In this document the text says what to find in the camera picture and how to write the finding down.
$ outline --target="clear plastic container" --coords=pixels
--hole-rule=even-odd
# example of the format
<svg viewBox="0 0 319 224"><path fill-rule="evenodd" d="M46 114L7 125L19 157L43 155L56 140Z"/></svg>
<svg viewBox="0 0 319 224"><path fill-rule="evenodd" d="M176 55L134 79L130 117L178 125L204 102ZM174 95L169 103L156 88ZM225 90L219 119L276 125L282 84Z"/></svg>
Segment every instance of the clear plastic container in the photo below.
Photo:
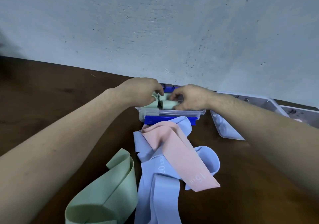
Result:
<svg viewBox="0 0 319 224"><path fill-rule="evenodd" d="M280 106L290 118L319 128L319 111L306 110L297 107Z"/></svg>
<svg viewBox="0 0 319 224"><path fill-rule="evenodd" d="M206 110L202 111L177 111L177 110L160 110L156 108L144 108L144 107L136 107L138 110L138 117L141 122L145 121L146 116L161 116L161 117L196 117L197 120L201 115L206 113Z"/></svg>
<svg viewBox="0 0 319 224"><path fill-rule="evenodd" d="M289 117L288 114L272 98L225 91L217 91L217 93L229 94L239 100L246 101L252 105ZM244 140L244 138L223 117L213 111L211 111L211 116L221 137Z"/></svg>

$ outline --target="hand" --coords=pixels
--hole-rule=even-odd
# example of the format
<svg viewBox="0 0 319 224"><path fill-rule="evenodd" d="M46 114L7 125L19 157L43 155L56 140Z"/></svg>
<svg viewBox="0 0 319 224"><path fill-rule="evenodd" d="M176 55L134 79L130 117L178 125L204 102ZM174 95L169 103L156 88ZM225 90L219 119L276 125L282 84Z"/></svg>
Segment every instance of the hand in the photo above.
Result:
<svg viewBox="0 0 319 224"><path fill-rule="evenodd" d="M164 95L163 87L157 80L151 78L129 79L115 88L128 101L129 106L144 107L156 99L152 97L153 91Z"/></svg>
<svg viewBox="0 0 319 224"><path fill-rule="evenodd" d="M216 94L213 91L205 89L197 85L185 85L175 89L170 97L171 101L177 101L178 97L182 95L184 102L175 106L175 110L203 110L209 109L209 102Z"/></svg>

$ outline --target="brown table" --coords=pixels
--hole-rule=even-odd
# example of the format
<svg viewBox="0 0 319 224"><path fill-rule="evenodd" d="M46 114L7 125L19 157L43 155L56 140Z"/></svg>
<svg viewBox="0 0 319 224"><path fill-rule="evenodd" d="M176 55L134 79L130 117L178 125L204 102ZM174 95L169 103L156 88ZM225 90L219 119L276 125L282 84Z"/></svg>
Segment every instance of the brown table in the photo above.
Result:
<svg viewBox="0 0 319 224"><path fill-rule="evenodd" d="M0 71L0 155L128 79L13 58L5 58ZM131 153L139 182L141 165L134 152L133 131L141 126L136 109L120 114L33 223L63 223L70 200L107 171L105 164L121 147ZM185 191L181 182L182 223L319 223L318 200L293 185L247 142L221 138L209 111L197 121L189 140L193 146L206 145L217 153L220 170L215 178L221 188L195 193ZM133 220L134 213L126 223Z"/></svg>

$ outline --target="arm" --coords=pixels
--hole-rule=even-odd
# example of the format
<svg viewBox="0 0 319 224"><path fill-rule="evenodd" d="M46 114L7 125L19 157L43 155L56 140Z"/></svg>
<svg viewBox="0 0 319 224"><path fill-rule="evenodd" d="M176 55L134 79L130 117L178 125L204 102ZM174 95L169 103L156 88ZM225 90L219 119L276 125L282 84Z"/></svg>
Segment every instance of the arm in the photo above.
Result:
<svg viewBox="0 0 319 224"><path fill-rule="evenodd" d="M319 129L196 85L177 88L171 99L179 95L184 102L176 110L215 111L281 172L319 197Z"/></svg>
<svg viewBox="0 0 319 224"><path fill-rule="evenodd" d="M0 157L0 222L28 223L75 173L123 110L164 94L154 79L134 78L71 112Z"/></svg>

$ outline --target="concrete wall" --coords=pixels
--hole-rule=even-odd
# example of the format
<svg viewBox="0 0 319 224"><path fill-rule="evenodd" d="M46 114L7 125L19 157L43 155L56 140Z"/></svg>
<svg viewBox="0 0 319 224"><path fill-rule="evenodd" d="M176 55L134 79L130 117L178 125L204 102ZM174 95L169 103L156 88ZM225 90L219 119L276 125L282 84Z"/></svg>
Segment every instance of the concrete wall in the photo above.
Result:
<svg viewBox="0 0 319 224"><path fill-rule="evenodd" d="M6 56L319 107L319 0L0 0Z"/></svg>

